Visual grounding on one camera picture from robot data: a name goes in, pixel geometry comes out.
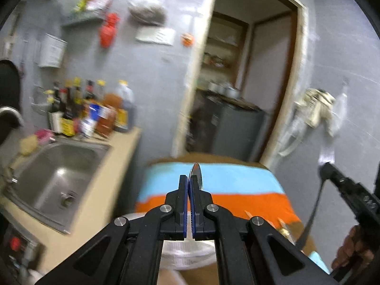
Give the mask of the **right hand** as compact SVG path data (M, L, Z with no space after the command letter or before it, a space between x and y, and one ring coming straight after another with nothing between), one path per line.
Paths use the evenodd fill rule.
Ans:
M331 268L335 270L346 266L354 254L361 257L362 267L368 266L374 259L374 253L361 240L361 227L358 224L350 229L343 244L337 250Z

